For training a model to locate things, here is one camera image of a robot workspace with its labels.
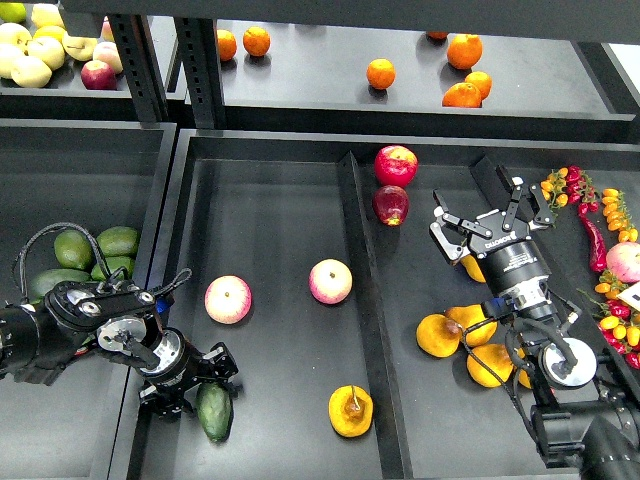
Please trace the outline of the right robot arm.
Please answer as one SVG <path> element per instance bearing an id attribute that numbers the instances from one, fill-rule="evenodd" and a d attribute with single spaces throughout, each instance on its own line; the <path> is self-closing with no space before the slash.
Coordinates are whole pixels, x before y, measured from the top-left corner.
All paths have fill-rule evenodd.
<path id="1" fill-rule="evenodd" d="M 470 168 L 490 211 L 460 218 L 436 193 L 430 234 L 452 264 L 470 255 L 491 292 L 486 322 L 505 326 L 514 373 L 501 384 L 548 468 L 582 479 L 639 476 L 639 388 L 605 341 L 572 335 L 580 308 L 548 287 L 532 234 L 554 216 L 536 184 L 482 158 Z"/>

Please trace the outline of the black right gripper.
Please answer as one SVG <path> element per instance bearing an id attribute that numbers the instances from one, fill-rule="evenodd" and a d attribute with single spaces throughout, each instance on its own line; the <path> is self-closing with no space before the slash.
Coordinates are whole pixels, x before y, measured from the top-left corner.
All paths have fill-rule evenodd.
<path id="1" fill-rule="evenodd" d="M 505 211 L 494 209 L 475 221 L 460 218 L 450 212 L 435 189 L 430 235 L 451 265 L 471 251 L 493 295 L 490 305 L 496 314 L 547 315 L 551 312 L 547 292 L 551 271 L 530 230 L 552 227 L 555 216 L 538 184 L 512 176 L 503 165 L 496 168 L 496 173 L 509 194 Z M 452 243 L 446 230 L 458 234 L 461 242 Z"/>

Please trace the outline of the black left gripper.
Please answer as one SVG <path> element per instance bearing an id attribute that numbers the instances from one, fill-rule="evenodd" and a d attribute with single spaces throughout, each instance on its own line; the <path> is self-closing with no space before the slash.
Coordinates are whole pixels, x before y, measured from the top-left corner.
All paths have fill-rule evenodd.
<path id="1" fill-rule="evenodd" d="M 194 408 L 184 392 L 202 382 L 217 384 L 232 395 L 237 391 L 232 378 L 239 369 L 224 342 L 202 353 L 179 330 L 167 328 L 153 353 L 159 364 L 144 369 L 144 379 L 150 384 L 139 391 L 138 398 L 141 406 L 160 418 L 192 415 Z"/>

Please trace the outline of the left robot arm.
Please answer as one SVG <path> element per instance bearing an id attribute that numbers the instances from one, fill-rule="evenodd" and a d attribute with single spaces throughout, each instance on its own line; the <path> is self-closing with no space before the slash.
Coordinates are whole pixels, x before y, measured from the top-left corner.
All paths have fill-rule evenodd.
<path id="1" fill-rule="evenodd" d="M 26 278 L 29 250 L 44 235 L 64 230 L 76 231 L 89 242 L 105 277 L 60 281 L 32 304 Z M 238 372 L 224 343 L 202 353 L 181 331 L 161 321 L 161 312 L 172 304 L 172 292 L 190 278 L 188 268 L 165 286 L 143 289 L 109 270 L 97 240 L 85 228 L 58 222 L 29 239 L 13 270 L 19 275 L 21 300 L 1 310 L 1 373 L 17 382 L 51 385 L 84 353 L 97 353 L 134 369 L 143 379 L 140 403 L 173 418 L 192 411 L 185 397 L 189 391 L 202 384 L 227 386 Z"/>

